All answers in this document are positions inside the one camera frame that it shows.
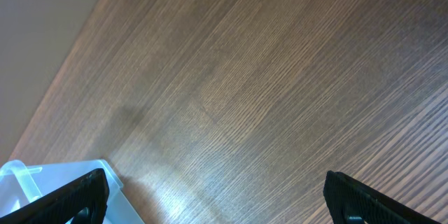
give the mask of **brown wood tabletop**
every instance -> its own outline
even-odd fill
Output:
[[[16,146],[147,223],[330,223],[328,170],[448,223],[448,0],[99,0]]]

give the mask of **wood grain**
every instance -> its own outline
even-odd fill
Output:
[[[147,223],[329,223],[328,170],[448,223],[448,0],[99,0],[11,159]]]

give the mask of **black object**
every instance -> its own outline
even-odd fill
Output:
[[[327,172],[323,196],[335,224],[438,223],[342,172]]]
[[[103,169],[95,169],[46,196],[0,218],[0,224],[101,224],[109,186]]]

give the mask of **plastic container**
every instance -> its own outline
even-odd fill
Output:
[[[96,168],[103,168],[109,186],[104,223],[144,223],[121,192],[123,183],[105,160],[25,166],[19,160],[0,169],[0,217],[51,193]]]

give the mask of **translucent plastic box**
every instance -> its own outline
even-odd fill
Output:
[[[143,223],[121,192],[123,183],[105,160],[25,166],[19,160],[0,169],[0,217],[66,185],[93,169],[103,168],[109,186],[104,223]]]

